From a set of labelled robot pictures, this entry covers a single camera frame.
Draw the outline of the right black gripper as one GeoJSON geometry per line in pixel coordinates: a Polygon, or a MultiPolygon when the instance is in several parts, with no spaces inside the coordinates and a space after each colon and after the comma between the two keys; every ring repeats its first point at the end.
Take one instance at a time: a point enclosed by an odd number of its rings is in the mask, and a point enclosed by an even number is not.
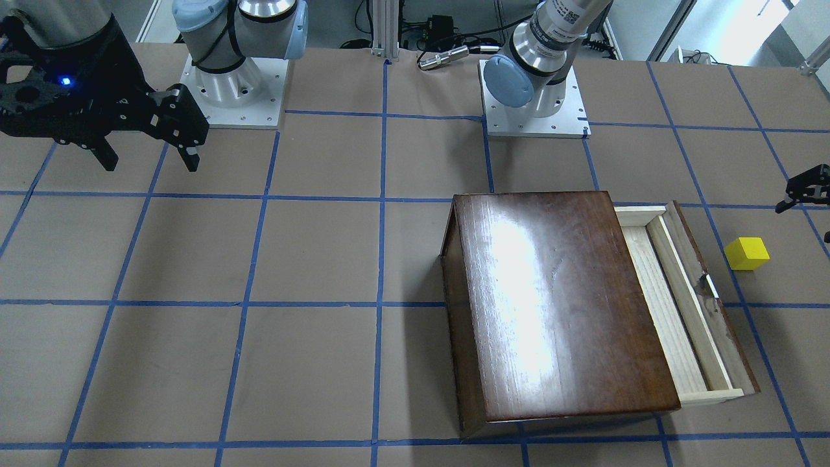
{"type": "Polygon", "coordinates": [[[17,17],[2,20],[2,131],[83,145],[105,171],[119,157],[106,140],[114,130],[139,131],[177,147],[190,173],[209,124],[184,84],[155,91],[118,21],[59,49],[34,42],[17,17]]]}

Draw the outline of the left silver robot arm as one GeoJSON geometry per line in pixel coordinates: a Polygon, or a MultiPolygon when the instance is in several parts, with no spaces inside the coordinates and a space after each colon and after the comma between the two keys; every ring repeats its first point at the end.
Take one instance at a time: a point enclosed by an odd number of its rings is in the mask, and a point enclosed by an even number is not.
{"type": "Polygon", "coordinates": [[[487,116],[495,194],[598,190],[615,204],[678,201],[703,210],[767,210],[789,198],[785,180],[828,163],[828,103],[789,69],[635,61],[579,61],[570,45],[594,18],[590,2],[547,1],[484,63],[496,110],[548,111],[580,91],[576,136],[532,139],[536,116],[487,116]]]}

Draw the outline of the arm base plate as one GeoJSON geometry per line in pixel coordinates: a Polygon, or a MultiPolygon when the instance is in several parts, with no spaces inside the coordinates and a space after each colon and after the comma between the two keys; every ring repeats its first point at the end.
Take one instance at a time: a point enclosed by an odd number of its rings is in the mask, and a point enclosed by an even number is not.
{"type": "Polygon", "coordinates": [[[211,130],[278,130],[291,65],[248,57],[236,70],[211,74],[192,65],[188,56],[180,82],[190,89],[211,130]]]}
{"type": "Polygon", "coordinates": [[[575,68],[570,68],[564,82],[544,86],[528,104],[515,108],[496,100],[487,89],[485,64],[480,60],[479,77],[489,136],[584,139],[592,135],[575,68]]]}

